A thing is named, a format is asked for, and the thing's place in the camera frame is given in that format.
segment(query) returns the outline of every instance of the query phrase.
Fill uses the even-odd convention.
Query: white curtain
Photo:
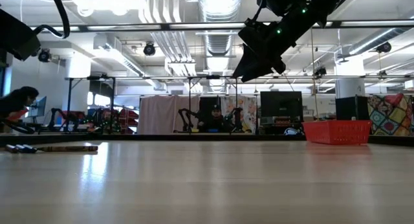
[[[243,131],[250,129],[252,133],[256,130],[256,97],[238,96],[238,107],[243,108],[241,112],[241,123]],[[235,108],[235,96],[221,98],[221,113],[223,116],[229,114]]]
[[[199,96],[192,97],[191,110],[197,112],[199,103]],[[188,106],[188,97],[151,96],[142,98],[138,134],[165,135],[173,133],[174,130],[182,131],[183,123],[178,115],[178,110],[188,109]],[[197,119],[192,118],[191,122],[197,126]]]

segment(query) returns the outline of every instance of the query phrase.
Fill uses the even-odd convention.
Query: ceiling
[[[130,10],[126,15],[116,16],[111,11],[95,11],[89,17],[81,17],[76,10],[76,4],[71,0],[63,0],[67,7],[67,13],[72,25],[114,25],[114,24],[133,24],[140,23],[137,10]],[[408,19],[414,16],[414,0],[347,0],[339,9],[329,16],[331,20],[370,20],[370,19]],[[28,25],[50,24],[61,25],[61,20],[52,0],[0,0],[1,8],[12,14],[18,19],[22,19]],[[256,0],[242,0],[241,9],[237,20],[244,21],[252,17],[257,10]],[[184,22],[200,22],[199,4],[197,0],[180,0],[180,16]],[[260,21],[275,21],[279,18],[272,12],[263,10],[259,17]],[[308,31],[296,43],[295,48],[290,48],[282,55],[283,61],[287,64],[287,75],[312,74],[313,67],[311,63],[326,51],[342,45],[352,45],[362,39],[374,34],[379,29],[358,28],[358,29],[314,29],[312,33]],[[139,64],[146,74],[151,76],[167,76],[164,69],[165,56],[156,45],[157,53],[154,56],[145,56],[143,48],[146,42],[153,41],[150,32],[115,32],[115,36],[128,48],[136,47],[137,50],[126,50],[134,62]],[[67,39],[85,50],[90,50],[93,44],[93,33],[72,33]],[[186,42],[191,52],[192,58],[196,62],[195,70],[198,74],[207,71],[206,52],[204,48],[203,36],[197,35],[194,31],[185,31]],[[42,41],[56,41],[57,39],[50,34],[40,35]],[[378,54],[365,52],[364,67],[365,73],[377,73],[377,70],[384,67],[390,67],[398,63],[411,60],[414,55],[414,48],[409,46],[414,43],[414,31],[409,30],[401,36],[395,37],[389,41],[393,50],[388,54],[382,55],[378,60]],[[232,74],[241,56],[243,41],[234,37],[232,44],[232,53],[227,69],[228,74]],[[127,69],[113,60],[107,58],[96,58],[97,64],[93,64],[93,71],[102,71],[104,73],[117,73]],[[326,66],[328,74],[334,74],[334,56],[328,54],[324,57],[321,64]],[[408,65],[392,71],[392,74],[409,74],[414,73],[414,67]],[[310,83],[311,80],[296,81],[296,83]],[[378,80],[367,80],[366,82],[376,83]],[[396,87],[403,83],[403,79],[393,80]],[[286,83],[285,80],[255,80],[250,83]],[[119,85],[147,85],[143,81],[123,81]]]

